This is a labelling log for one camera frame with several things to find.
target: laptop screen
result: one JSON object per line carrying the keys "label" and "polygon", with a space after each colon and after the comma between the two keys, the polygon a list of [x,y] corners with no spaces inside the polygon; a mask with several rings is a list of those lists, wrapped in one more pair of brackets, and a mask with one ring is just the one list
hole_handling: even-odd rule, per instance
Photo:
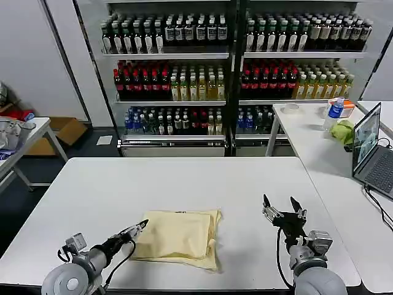
{"label": "laptop screen", "polygon": [[381,103],[373,108],[354,128],[353,172],[363,163],[378,144]]}

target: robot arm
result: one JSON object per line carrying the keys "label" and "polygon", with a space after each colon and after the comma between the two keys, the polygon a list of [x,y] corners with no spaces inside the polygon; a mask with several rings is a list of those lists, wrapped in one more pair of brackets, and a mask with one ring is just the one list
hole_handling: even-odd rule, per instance
{"label": "robot arm", "polygon": [[289,267],[294,272],[295,294],[347,295],[342,279],[327,269],[325,254],[333,243],[332,238],[327,232],[317,230],[306,235],[303,226],[306,224],[307,210],[302,209],[293,197],[290,201],[294,213],[280,212],[272,207],[267,196],[263,195],[262,213],[286,236],[286,248],[290,254]]}
{"label": "robot arm", "polygon": [[[108,238],[103,244],[95,245],[88,252],[81,252],[87,245],[81,233],[67,239],[65,246],[58,251],[58,257],[62,261],[70,263],[56,267],[47,275],[42,283],[41,294],[105,294],[114,271],[110,274],[104,287],[101,286],[103,282],[101,272],[111,263],[113,256],[120,251],[124,244],[133,243],[135,249],[133,239],[142,232],[147,222],[148,220],[144,220],[135,226],[122,230],[117,235]],[[121,263],[133,254],[134,249]]]}

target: laptop keyboard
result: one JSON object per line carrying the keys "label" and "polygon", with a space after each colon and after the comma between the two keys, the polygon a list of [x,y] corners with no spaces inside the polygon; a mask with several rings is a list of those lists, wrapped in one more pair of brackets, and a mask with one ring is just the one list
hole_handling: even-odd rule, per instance
{"label": "laptop keyboard", "polygon": [[365,180],[372,186],[390,193],[393,188],[393,152],[384,152]]}

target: white table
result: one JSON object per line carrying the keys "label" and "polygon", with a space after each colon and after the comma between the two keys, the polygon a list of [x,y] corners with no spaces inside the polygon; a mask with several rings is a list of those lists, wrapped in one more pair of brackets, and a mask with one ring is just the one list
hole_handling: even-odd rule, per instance
{"label": "white table", "polygon": [[[373,293],[393,291],[393,234],[386,227],[380,212],[362,191],[360,183],[351,178],[352,154],[331,136],[324,136],[320,126],[324,119],[319,109],[325,104],[300,104],[301,113],[287,115],[283,105],[274,105],[275,128],[281,124],[296,155],[305,166],[327,211],[339,231],[349,255],[365,285]],[[349,120],[353,123],[364,114],[355,109]],[[269,142],[273,146],[274,135]],[[393,202],[373,193],[389,214]]]}
{"label": "white table", "polygon": [[[73,158],[67,162],[3,257],[0,284],[41,285],[61,264],[56,252],[73,234],[88,247],[141,221],[149,210],[220,208],[217,257],[222,273],[189,265],[128,261],[112,289],[283,289],[276,266],[277,228],[262,214],[263,193],[282,211],[290,196],[308,209],[306,232],[326,230],[334,239],[331,270],[347,286],[360,278],[302,163],[285,158]],[[281,264],[291,279],[284,241]],[[124,258],[117,254],[104,280]]]}
{"label": "white table", "polygon": [[0,192],[3,191],[7,185],[18,175],[22,181],[32,190],[37,186],[49,186],[50,183],[31,183],[27,177],[20,171],[17,167],[17,162],[22,156],[29,151],[29,149],[43,136],[47,137],[53,149],[61,156],[61,158],[67,162],[68,158],[60,143],[58,142],[54,132],[49,126],[50,119],[47,117],[36,117],[30,122],[36,124],[34,128],[28,135],[24,145],[12,156],[6,160],[0,161]]}
{"label": "white table", "polygon": [[[361,100],[357,102],[359,109],[367,114],[379,101]],[[393,138],[393,101],[381,101],[381,129]]]}

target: green cloth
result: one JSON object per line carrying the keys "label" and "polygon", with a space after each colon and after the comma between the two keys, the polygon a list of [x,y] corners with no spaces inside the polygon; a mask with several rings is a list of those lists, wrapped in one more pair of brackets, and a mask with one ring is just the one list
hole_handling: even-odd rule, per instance
{"label": "green cloth", "polygon": [[341,141],[342,144],[350,144],[354,139],[354,124],[348,120],[342,120],[330,129],[333,137]]}

